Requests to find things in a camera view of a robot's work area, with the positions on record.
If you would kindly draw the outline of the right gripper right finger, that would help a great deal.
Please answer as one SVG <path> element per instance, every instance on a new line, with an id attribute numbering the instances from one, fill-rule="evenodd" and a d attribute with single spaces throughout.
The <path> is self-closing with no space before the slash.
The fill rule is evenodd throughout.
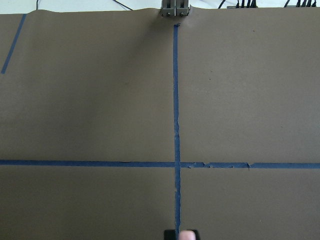
<path id="1" fill-rule="evenodd" d="M 199 233 L 199 231 L 196 230 L 196 229 L 193 229 L 192 231 L 193 231 L 194 234 L 195 234 L 195 239 L 196 239 L 196 240 L 200 240 L 200 233 Z"/>

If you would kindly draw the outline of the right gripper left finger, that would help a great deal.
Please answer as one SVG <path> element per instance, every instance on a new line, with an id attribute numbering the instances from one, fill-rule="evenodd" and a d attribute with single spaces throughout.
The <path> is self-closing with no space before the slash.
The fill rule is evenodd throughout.
<path id="1" fill-rule="evenodd" d="M 164 240 L 178 240 L 177 233 L 175 229 L 166 229 L 163 232 Z"/>

